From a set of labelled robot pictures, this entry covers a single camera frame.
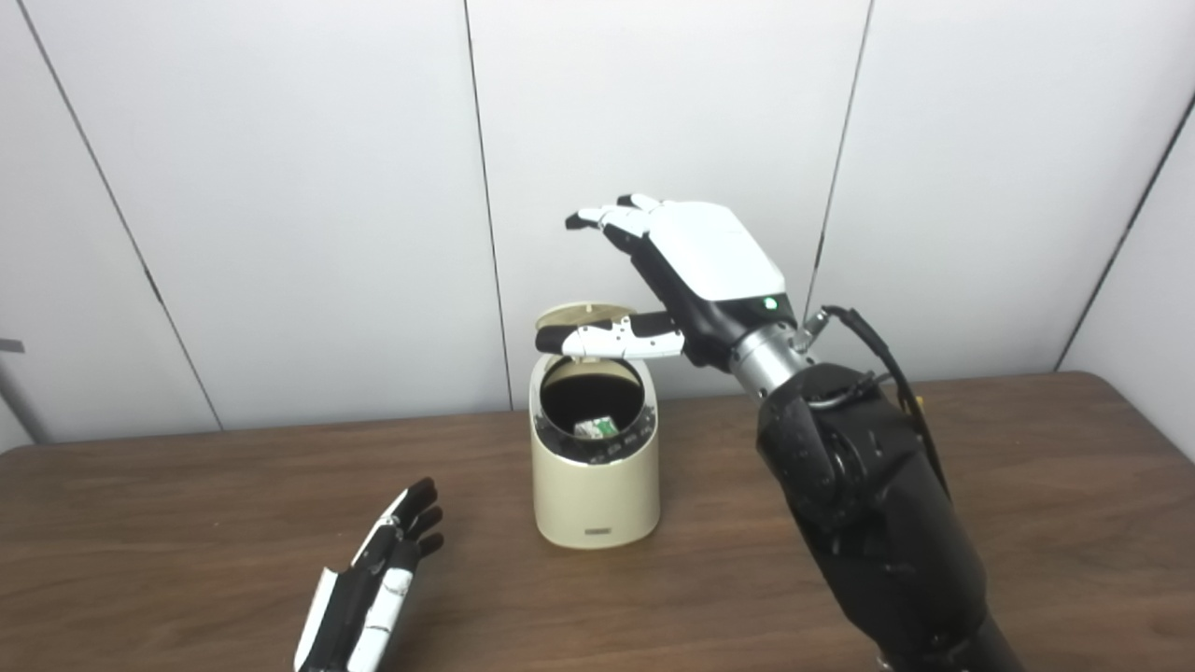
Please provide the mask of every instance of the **robotic arm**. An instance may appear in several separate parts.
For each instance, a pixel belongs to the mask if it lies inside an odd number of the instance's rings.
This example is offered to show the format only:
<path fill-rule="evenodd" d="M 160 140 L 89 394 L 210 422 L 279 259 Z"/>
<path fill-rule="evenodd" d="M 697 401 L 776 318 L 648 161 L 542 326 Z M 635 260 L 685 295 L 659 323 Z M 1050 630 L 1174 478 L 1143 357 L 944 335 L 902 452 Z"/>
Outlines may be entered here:
<path fill-rule="evenodd" d="M 550 326 L 545 353 L 684 354 L 739 379 L 760 403 L 756 447 L 846 617 L 896 672 L 1023 672 L 988 612 L 982 564 L 954 514 L 929 426 L 887 344 L 853 310 L 804 325 L 784 276 L 722 206 L 633 195 L 582 209 L 666 312 Z M 810 346 L 838 318 L 888 368 L 820 364 Z M 896 384 L 897 405 L 878 390 Z"/>

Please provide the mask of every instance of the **robotic finger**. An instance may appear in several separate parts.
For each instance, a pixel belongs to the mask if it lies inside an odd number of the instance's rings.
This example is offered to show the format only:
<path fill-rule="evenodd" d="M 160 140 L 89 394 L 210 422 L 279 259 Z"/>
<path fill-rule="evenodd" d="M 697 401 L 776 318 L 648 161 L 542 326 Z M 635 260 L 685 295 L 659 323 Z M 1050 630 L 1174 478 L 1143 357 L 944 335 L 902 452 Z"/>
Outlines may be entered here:
<path fill-rule="evenodd" d="M 576 358 L 658 359 L 681 354 L 685 336 L 667 312 L 655 312 L 618 322 L 544 326 L 535 335 L 535 349 Z"/>

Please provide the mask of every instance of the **panel seam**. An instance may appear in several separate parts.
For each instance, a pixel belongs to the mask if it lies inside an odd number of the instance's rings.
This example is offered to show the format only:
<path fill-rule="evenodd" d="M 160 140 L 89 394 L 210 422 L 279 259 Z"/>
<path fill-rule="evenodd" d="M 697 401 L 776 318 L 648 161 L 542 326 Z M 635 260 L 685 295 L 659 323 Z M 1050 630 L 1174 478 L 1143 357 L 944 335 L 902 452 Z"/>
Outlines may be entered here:
<path fill-rule="evenodd" d="M 1066 360 L 1066 355 L 1071 352 L 1071 346 L 1074 344 L 1076 337 L 1079 336 L 1079 330 L 1083 328 L 1083 323 L 1087 319 L 1087 313 L 1091 312 L 1091 306 L 1096 304 L 1096 297 L 1099 291 L 1103 289 L 1104 282 L 1108 280 L 1108 275 L 1113 270 L 1113 265 L 1116 263 L 1116 257 L 1120 256 L 1121 249 L 1124 246 L 1124 240 L 1128 239 L 1128 234 L 1133 231 L 1136 225 L 1136 220 L 1141 216 L 1141 210 L 1145 208 L 1145 203 L 1150 200 L 1150 194 L 1153 191 L 1153 187 L 1158 183 L 1158 176 L 1162 175 L 1163 169 L 1165 169 L 1166 160 L 1170 159 L 1170 152 L 1175 148 L 1178 142 L 1178 136 L 1183 133 L 1183 127 L 1187 126 L 1187 120 L 1190 118 L 1191 109 L 1195 109 L 1195 93 L 1191 94 L 1190 100 L 1187 103 L 1187 109 L 1183 110 L 1182 116 L 1178 118 L 1178 126 L 1175 128 L 1173 134 L 1170 136 L 1170 141 L 1166 143 L 1166 148 L 1162 152 L 1162 158 L 1158 160 L 1158 165 L 1153 169 L 1153 175 L 1150 176 L 1150 182 L 1145 185 L 1145 191 L 1141 193 L 1141 197 L 1136 201 L 1136 207 L 1133 208 L 1133 214 L 1128 218 L 1128 224 L 1124 225 L 1124 231 L 1121 232 L 1120 238 L 1116 240 L 1116 246 L 1113 248 L 1111 256 L 1108 257 L 1108 263 L 1104 264 L 1104 270 L 1099 274 L 1099 280 L 1096 281 L 1095 288 L 1091 289 L 1091 295 L 1087 297 L 1087 303 L 1083 306 L 1083 312 L 1079 313 L 1079 319 L 1074 323 L 1074 329 L 1071 330 L 1071 336 L 1066 340 L 1066 344 L 1062 347 L 1062 354 L 1058 356 L 1058 361 L 1054 362 L 1054 371 L 1062 369 L 1062 361 Z"/>
<path fill-rule="evenodd" d="M 868 14 L 863 19 L 863 36 L 859 38 L 859 55 L 854 61 L 854 75 L 851 78 L 851 93 L 846 98 L 846 114 L 842 117 L 842 132 L 838 139 L 838 153 L 834 155 L 834 171 L 831 173 L 829 193 L 826 195 L 826 210 L 822 213 L 821 234 L 817 237 L 817 251 L 814 253 L 814 269 L 809 275 L 809 289 L 805 293 L 805 307 L 801 322 L 809 318 L 809 304 L 814 299 L 814 283 L 817 281 L 817 268 L 821 265 L 822 250 L 826 248 L 826 231 L 829 227 L 829 214 L 834 206 L 834 191 L 838 188 L 838 171 L 842 165 L 842 148 L 846 146 L 846 133 L 851 127 L 851 112 L 854 109 L 854 93 L 859 87 L 859 71 L 863 69 L 863 53 L 868 48 L 868 33 L 871 31 L 871 13 L 876 0 L 869 0 Z"/>
<path fill-rule="evenodd" d="M 212 403 L 212 396 L 208 393 L 208 389 L 203 384 L 203 378 L 195 367 L 195 360 L 191 359 L 191 353 L 186 349 L 186 343 L 183 341 L 183 336 L 178 331 L 178 325 L 174 323 L 174 316 L 171 314 L 170 307 L 166 306 L 166 301 L 163 300 L 161 294 L 157 292 L 157 287 L 152 280 L 153 274 L 149 270 L 149 264 L 146 262 L 145 255 L 141 252 L 141 246 L 137 245 L 136 237 L 133 236 L 133 230 L 129 228 L 129 222 L 124 218 L 124 210 L 121 208 L 121 203 L 116 198 L 112 184 L 108 181 L 108 175 L 104 172 L 104 167 L 99 163 L 99 157 L 96 155 L 96 149 L 92 147 L 91 140 L 87 138 L 87 133 L 82 128 L 82 123 L 79 121 L 79 115 L 75 112 L 74 105 L 71 103 L 71 97 L 67 96 L 67 91 L 62 85 L 62 79 L 59 78 L 59 72 L 50 61 L 50 55 L 45 50 L 42 36 L 37 32 L 37 28 L 33 25 L 33 18 L 29 14 L 29 10 L 25 7 L 25 0 L 17 0 L 17 6 L 20 8 L 22 17 L 25 19 L 25 25 L 29 28 L 29 32 L 32 35 L 33 42 L 37 44 L 37 50 L 42 55 L 42 61 L 45 63 L 45 68 L 49 71 L 50 78 L 54 80 L 54 86 L 57 88 L 59 96 L 62 98 L 62 103 L 67 108 L 67 112 L 71 115 L 71 121 L 74 123 L 75 132 L 78 132 L 79 139 L 82 140 L 84 148 L 87 149 L 87 155 L 91 158 L 92 166 L 94 166 L 96 172 L 99 175 L 99 181 L 104 185 L 104 191 L 108 194 L 108 200 L 112 204 L 112 209 L 116 210 L 116 216 L 120 219 L 121 227 L 124 230 L 124 234 L 128 237 L 129 244 L 133 246 L 133 252 L 136 255 L 137 262 L 141 264 L 141 269 L 146 273 L 151 288 L 153 288 L 157 294 L 161 311 L 166 316 L 166 322 L 170 324 L 170 329 L 174 334 L 174 340 L 178 341 L 178 347 L 183 352 L 183 358 L 186 360 L 186 366 L 190 367 L 191 374 L 195 375 L 195 383 L 200 386 L 200 392 L 203 393 L 203 399 L 208 404 L 208 410 L 212 413 L 213 420 L 216 421 L 216 427 L 219 427 L 220 430 L 223 430 L 225 427 L 223 422 L 220 421 L 220 414 L 216 413 L 215 404 Z"/>
<path fill-rule="evenodd" d="M 468 42 L 468 74 L 473 85 L 473 115 L 477 117 L 477 146 L 482 157 L 482 184 L 485 188 L 485 221 L 490 227 L 490 256 L 494 259 L 494 294 L 498 301 L 498 334 L 502 336 L 502 364 L 507 371 L 507 403 L 515 409 L 515 393 L 510 380 L 510 350 L 507 348 L 505 312 L 502 310 L 502 279 L 498 275 L 498 246 L 494 236 L 494 208 L 490 204 L 490 173 L 485 163 L 485 139 L 482 133 L 482 98 L 477 92 L 477 65 L 473 56 L 473 22 L 468 16 L 468 0 L 465 6 L 465 38 Z"/>

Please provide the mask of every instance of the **tabletop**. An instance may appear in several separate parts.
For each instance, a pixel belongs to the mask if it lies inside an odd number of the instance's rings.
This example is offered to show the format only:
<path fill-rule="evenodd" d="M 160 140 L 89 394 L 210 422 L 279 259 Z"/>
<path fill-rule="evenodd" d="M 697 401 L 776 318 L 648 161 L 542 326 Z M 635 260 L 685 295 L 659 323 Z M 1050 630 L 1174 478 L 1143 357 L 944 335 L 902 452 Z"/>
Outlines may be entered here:
<path fill-rule="evenodd" d="M 1195 465 L 1098 378 L 915 385 L 1028 670 L 1195 665 Z M 0 670 L 290 670 L 319 569 L 433 476 L 447 544 L 388 670 L 875 670 L 753 447 L 666 402 L 660 526 L 545 542 L 522 413 L 32 446 L 0 457 Z"/>

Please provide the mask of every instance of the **white robotic hand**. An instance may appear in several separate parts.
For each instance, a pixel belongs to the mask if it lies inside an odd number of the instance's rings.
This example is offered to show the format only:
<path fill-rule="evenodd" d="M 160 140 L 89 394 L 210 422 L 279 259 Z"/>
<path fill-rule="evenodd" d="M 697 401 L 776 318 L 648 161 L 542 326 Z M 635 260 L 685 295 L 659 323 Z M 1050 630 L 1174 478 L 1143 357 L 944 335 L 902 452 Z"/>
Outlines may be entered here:
<path fill-rule="evenodd" d="M 540 352 L 612 359 L 684 353 L 697 366 L 734 373 L 759 397 L 811 364 L 807 350 L 820 329 L 798 329 L 784 275 L 728 208 L 636 194 L 578 210 L 565 226 L 601 230 L 631 256 L 666 312 L 549 326 L 537 336 Z"/>
<path fill-rule="evenodd" d="M 295 672 L 378 670 L 419 560 L 443 545 L 439 533 L 423 536 L 443 518 L 435 501 L 430 478 L 403 490 L 374 523 L 349 569 L 320 573 L 295 649 Z"/>

